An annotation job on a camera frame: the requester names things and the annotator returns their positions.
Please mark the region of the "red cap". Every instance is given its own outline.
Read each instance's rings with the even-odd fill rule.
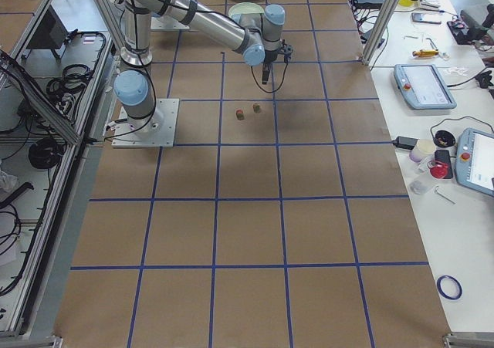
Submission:
[[[468,159],[470,159],[470,154],[469,153],[463,153],[462,155],[460,155],[460,158],[463,161],[467,161]]]
[[[436,163],[430,170],[432,177],[442,179],[448,174],[448,165],[444,163]]]

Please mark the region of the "red emergency stop button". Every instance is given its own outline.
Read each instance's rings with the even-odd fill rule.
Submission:
[[[468,159],[470,159],[470,154],[469,153],[463,153],[462,155],[460,155],[460,158],[463,160],[463,161],[467,161]]]

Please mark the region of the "white table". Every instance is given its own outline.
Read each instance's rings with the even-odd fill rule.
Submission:
[[[448,0],[442,1],[444,10],[453,10]],[[397,9],[411,8],[398,6]],[[453,110],[412,110],[397,89],[393,78],[393,66],[397,63],[433,63],[440,68],[447,84],[466,80],[483,68],[472,46],[456,45],[445,24],[451,16],[443,16],[441,25],[416,24],[411,22],[410,13],[396,12],[388,25],[390,42],[378,59],[372,77],[393,138],[400,135],[431,138],[429,128],[449,117],[469,115],[494,124],[494,99],[487,90],[478,88],[475,81],[452,89],[458,104]],[[405,35],[419,38],[404,38]],[[433,39],[440,51],[451,56],[449,61],[438,57],[412,58],[411,51],[430,48],[427,37]],[[451,67],[466,68],[467,76],[447,74]],[[466,127],[489,132],[488,127],[473,120],[447,121],[435,130],[449,130],[458,137]],[[416,164],[408,158],[407,150],[397,149],[396,154],[408,186],[418,176]],[[463,296],[459,300],[441,297],[446,318],[453,332],[494,332],[494,198],[464,188],[455,179],[443,180],[440,192],[456,205],[433,191],[423,195],[409,191],[409,194],[435,279],[451,275],[462,284]]]

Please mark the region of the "allen key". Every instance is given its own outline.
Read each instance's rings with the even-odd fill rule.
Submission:
[[[436,186],[436,187],[434,188],[434,192],[435,192],[437,195],[439,195],[441,198],[444,198],[444,199],[446,199],[447,201],[449,201],[450,203],[452,203],[453,205],[456,205],[456,203],[455,203],[453,200],[451,200],[450,198],[448,198],[447,196],[444,196],[443,194],[441,194],[441,193],[439,192],[439,186]]]

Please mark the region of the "blue joint cap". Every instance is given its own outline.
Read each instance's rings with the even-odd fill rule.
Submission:
[[[285,24],[285,9],[280,5],[266,6],[264,16],[274,25]]]
[[[244,61],[250,66],[261,64],[264,61],[264,47],[260,44],[248,47],[244,51]]]
[[[115,94],[123,105],[136,106],[144,101],[149,86],[146,77],[135,70],[126,70],[118,75],[113,84]]]

